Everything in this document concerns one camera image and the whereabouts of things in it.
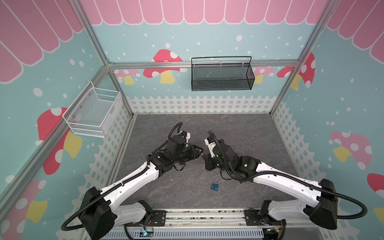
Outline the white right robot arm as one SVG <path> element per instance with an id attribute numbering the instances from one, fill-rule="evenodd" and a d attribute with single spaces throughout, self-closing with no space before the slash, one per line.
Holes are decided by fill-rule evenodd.
<path id="1" fill-rule="evenodd" d="M 224 140 L 208 137 L 205 144 L 209 148 L 209 153 L 203 156 L 206 170 L 220 169 L 231 180 L 266 185 L 294 197 L 292 201 L 264 201 L 259 216 L 266 224 L 285 219 L 308 219 L 325 229 L 337 228 L 338 198 L 334 196 L 333 182 L 297 178 L 256 158 L 239 156 Z"/>

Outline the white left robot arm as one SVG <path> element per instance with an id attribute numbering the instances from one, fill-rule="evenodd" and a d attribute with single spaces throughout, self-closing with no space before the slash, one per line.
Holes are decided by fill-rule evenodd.
<path id="1" fill-rule="evenodd" d="M 188 136 L 169 137 L 131 174 L 101 190 L 92 187 L 86 191 L 78 215 L 82 227 L 92 240 L 99 240 L 118 225 L 148 225 L 153 209 L 145 201 L 134 203 L 127 211 L 121 210 L 120 205 L 146 184 L 175 169 L 176 164 L 184 168 L 186 162 L 199 158 L 203 151 L 203 148 L 190 144 Z"/>

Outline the blue padlock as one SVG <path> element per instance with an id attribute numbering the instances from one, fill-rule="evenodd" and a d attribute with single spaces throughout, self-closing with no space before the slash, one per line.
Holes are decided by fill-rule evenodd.
<path id="1" fill-rule="evenodd" d="M 218 180 L 214 180 L 211 185 L 211 190 L 217 192 L 219 189 L 219 182 Z"/>

